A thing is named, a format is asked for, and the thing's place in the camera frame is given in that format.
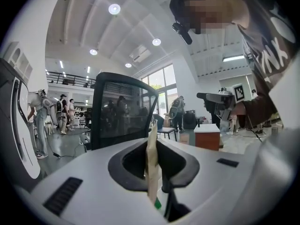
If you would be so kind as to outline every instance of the cardboard box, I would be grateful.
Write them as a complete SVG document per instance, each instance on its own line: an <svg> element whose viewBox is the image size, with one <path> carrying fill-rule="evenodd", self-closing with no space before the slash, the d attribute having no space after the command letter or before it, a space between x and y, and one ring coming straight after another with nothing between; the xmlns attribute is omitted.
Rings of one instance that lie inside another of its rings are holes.
<svg viewBox="0 0 300 225"><path fill-rule="evenodd" d="M164 128L169 128L171 126L169 114L168 113L164 113L164 116L165 116L165 118L164 118L164 125L163 125L163 127Z"/></svg>

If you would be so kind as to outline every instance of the black vent slot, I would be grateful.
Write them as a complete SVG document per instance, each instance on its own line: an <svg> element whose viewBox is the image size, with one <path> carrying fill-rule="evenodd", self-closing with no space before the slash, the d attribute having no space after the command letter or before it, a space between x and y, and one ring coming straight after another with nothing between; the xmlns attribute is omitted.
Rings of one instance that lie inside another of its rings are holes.
<svg viewBox="0 0 300 225"><path fill-rule="evenodd" d="M44 203L44 207L59 216L82 182L83 180L78 178L68 178Z"/></svg>
<svg viewBox="0 0 300 225"><path fill-rule="evenodd" d="M228 160L225 158L220 158L217 163L222 163L224 165L230 166L230 167L237 167L239 165L239 162Z"/></svg>

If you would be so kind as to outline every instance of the railing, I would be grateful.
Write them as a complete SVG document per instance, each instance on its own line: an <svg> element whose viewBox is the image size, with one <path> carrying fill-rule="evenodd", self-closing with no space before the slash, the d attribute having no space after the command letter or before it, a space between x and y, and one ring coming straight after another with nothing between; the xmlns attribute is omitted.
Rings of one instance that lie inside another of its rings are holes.
<svg viewBox="0 0 300 225"><path fill-rule="evenodd" d="M47 82L48 83L57 83L63 85L70 86L78 86L84 88L95 88L96 80L92 78L85 78L81 76L71 75L71 74L63 74L63 73L55 73L55 72L47 72Z"/></svg>

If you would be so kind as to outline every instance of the white sneaker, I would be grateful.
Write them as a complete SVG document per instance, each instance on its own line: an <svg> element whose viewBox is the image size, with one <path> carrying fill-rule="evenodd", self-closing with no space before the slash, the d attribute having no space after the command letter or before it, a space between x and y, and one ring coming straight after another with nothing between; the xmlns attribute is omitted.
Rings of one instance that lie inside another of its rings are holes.
<svg viewBox="0 0 300 225"><path fill-rule="evenodd" d="M46 158L46 157L48 157L48 155L41 155L41 154L37 154L37 159L43 159L43 158Z"/></svg>

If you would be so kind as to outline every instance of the white countertop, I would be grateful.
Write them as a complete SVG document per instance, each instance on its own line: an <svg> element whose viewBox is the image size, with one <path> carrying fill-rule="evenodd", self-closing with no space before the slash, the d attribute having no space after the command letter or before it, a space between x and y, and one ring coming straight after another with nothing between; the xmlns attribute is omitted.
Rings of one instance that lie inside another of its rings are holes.
<svg viewBox="0 0 300 225"><path fill-rule="evenodd" d="M220 129L216 126L216 124L200 124L194 129L194 133L219 133Z"/></svg>

